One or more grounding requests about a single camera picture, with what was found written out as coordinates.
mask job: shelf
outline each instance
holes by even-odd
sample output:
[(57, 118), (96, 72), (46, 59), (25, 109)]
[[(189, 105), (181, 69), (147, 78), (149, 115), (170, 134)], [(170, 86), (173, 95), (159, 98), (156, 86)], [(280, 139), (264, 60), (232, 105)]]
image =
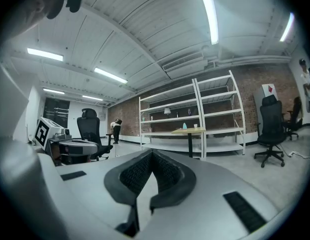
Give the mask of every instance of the shelf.
[(195, 93), (194, 86), (192, 83), (177, 87), (171, 90), (163, 91), (158, 94), (154, 94), (152, 96), (142, 98), (140, 101), (141, 102), (148, 102), (148, 103), (155, 103), (155, 102), (160, 102), (163, 100), (168, 100), (171, 98), (176, 98), (179, 96), (187, 95), (187, 94), (193, 94)]
[(217, 117), (217, 116), (223, 116), (223, 115), (228, 115), (228, 114), (233, 114), (236, 112), (241, 112), (242, 110), (240, 108), (238, 109), (233, 109), (233, 110), (226, 110), (226, 111), (221, 111), (221, 112), (215, 112), (215, 113), (208, 113), (208, 114), (204, 114), (205, 118), (209, 118), (209, 117)]
[[(185, 136), (183, 133), (172, 133), (171, 131), (143, 132), (142, 136)], [(200, 136), (201, 133), (192, 133), (192, 136)]]
[(183, 101), (179, 101), (179, 102), (174, 102), (174, 103), (170, 103), (170, 104), (165, 104), (165, 105), (161, 105), (161, 106), (155, 106), (155, 107), (143, 109), (140, 112), (156, 113), (156, 112), (164, 111), (165, 108), (169, 108), (170, 110), (175, 110), (175, 109), (184, 108), (184, 107), (191, 107), (191, 106), (197, 106), (196, 98), (183, 100)]
[[(149, 143), (142, 145), (143, 148), (148, 149), (156, 149), (156, 150), (167, 150), (167, 151), (177, 151), (177, 152), (189, 152), (189, 145), (187, 140), (183, 144), (176, 144), (176, 143)], [(193, 144), (193, 153), (201, 153), (202, 150), (200, 145)]]
[(205, 131), (206, 135), (210, 134), (227, 134), (227, 133), (235, 133), (243, 131), (244, 128), (242, 127), (230, 127), (230, 128), (222, 128), (222, 129), (213, 129), (213, 130), (207, 130)]
[(206, 148), (207, 153), (243, 150), (243, 146), (241, 146), (236, 142), (207, 141), (206, 147), (207, 147)]
[(220, 88), (227, 85), (231, 75), (224, 75), (220, 77), (211, 78), (208, 80), (198, 82), (199, 90), (206, 91), (213, 88)]
[(174, 117), (174, 118), (166, 118), (166, 119), (158, 119), (158, 120), (150, 120), (150, 121), (141, 121), (141, 124), (153, 124), (153, 123), (162, 123), (162, 122), (173, 122), (180, 120), (190, 120), (190, 119), (200, 119), (199, 115), (190, 115), (190, 116), (182, 116), (182, 117)]
[(229, 100), (237, 91), (227, 91), (222, 93), (217, 93), (209, 96), (201, 97), (203, 104), (213, 103), (213, 102), (223, 102)]

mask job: dark window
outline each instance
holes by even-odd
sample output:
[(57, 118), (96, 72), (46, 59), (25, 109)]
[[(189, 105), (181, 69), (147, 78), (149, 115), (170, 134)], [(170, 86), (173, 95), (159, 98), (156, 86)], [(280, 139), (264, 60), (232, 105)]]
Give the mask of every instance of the dark window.
[(46, 98), (44, 118), (54, 121), (56, 124), (67, 128), (70, 102), (57, 98)]

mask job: black office chair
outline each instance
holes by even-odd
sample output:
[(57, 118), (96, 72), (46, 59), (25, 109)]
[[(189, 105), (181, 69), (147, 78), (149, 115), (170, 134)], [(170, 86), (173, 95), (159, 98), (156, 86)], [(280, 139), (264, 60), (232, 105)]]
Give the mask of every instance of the black office chair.
[(274, 146), (282, 143), (286, 139), (282, 124), (282, 102), (276, 100), (274, 95), (271, 95), (263, 98), (261, 104), (260, 113), (263, 119), (263, 129), (262, 134), (260, 135), (259, 125), (261, 123), (256, 124), (258, 134), (257, 142), (268, 146), (268, 149), (265, 152), (256, 153), (254, 159), (256, 159), (256, 156), (258, 155), (266, 155), (261, 163), (261, 167), (264, 168), (265, 161), (270, 156), (273, 156), (281, 161), (280, 165), (283, 167), (285, 165), (283, 158), (281, 158), (284, 156), (283, 151), (273, 150)]
[(299, 121), (297, 121), (297, 117), (301, 111), (302, 108), (302, 101), (300, 97), (296, 97), (294, 99), (294, 106), (293, 106), (293, 110), (288, 110), (287, 112), (289, 112), (290, 114), (290, 120), (288, 121), (284, 121), (284, 115), (285, 113), (282, 113), (283, 116), (283, 126), (285, 128), (285, 133), (286, 136), (289, 136), (289, 139), (292, 140), (292, 135), (296, 135), (297, 139), (299, 138), (299, 135), (296, 132), (293, 131), (297, 131), (299, 128), (302, 127), (303, 124), (303, 119), (300, 119)]
[(99, 161), (103, 154), (109, 154), (113, 146), (108, 141), (107, 146), (103, 146), (100, 137), (100, 119), (96, 111), (91, 108), (83, 108), (81, 117), (77, 118), (77, 126), (82, 140), (95, 142), (99, 145), (97, 153), (90, 156), (91, 160)]

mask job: black pants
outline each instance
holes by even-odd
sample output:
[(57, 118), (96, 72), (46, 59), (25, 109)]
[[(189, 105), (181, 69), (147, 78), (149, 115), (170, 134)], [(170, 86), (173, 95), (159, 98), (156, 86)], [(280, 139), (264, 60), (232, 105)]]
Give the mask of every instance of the black pants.
[(120, 138), (120, 131), (121, 131), (121, 127), (119, 125), (115, 125), (114, 129), (113, 129), (113, 133), (114, 133), (114, 141), (118, 142), (119, 138)]

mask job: lampshade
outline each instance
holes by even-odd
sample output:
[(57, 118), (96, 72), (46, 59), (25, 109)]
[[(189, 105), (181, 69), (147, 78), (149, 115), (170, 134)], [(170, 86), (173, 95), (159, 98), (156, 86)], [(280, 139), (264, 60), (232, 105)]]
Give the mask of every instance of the lampshade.
[(168, 115), (168, 114), (170, 114), (170, 113), (171, 113), (170, 108), (169, 108), (169, 107), (165, 107), (165, 109), (164, 109), (164, 114), (165, 114), (165, 115)]

